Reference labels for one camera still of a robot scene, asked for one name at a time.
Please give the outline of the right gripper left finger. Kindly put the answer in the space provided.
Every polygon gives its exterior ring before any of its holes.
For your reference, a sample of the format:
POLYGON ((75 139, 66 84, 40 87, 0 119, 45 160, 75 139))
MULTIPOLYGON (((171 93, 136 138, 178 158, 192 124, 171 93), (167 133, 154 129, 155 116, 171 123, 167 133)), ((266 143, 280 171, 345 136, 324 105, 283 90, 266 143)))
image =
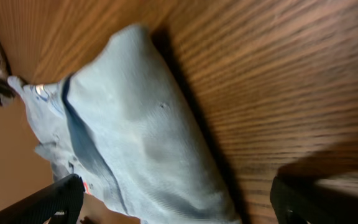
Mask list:
POLYGON ((0 223, 76 224, 85 187, 80 176, 70 174, 0 211, 0 223))

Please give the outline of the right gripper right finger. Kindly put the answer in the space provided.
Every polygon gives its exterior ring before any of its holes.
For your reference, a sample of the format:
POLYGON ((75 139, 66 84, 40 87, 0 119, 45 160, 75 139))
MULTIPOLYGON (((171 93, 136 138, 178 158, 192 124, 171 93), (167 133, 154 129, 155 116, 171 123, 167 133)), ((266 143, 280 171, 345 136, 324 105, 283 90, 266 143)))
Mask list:
POLYGON ((358 223, 358 197, 302 179, 276 176, 270 202, 279 224, 358 223))

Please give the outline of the light blue printed t-shirt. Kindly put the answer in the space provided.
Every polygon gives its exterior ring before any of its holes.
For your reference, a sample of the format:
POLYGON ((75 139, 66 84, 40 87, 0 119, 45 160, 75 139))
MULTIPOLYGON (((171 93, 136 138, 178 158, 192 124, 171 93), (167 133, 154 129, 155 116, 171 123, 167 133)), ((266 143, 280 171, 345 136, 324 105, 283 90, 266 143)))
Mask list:
POLYGON ((148 30, 115 33, 58 83, 8 84, 19 94, 55 180, 142 223, 240 223, 209 147, 148 30))

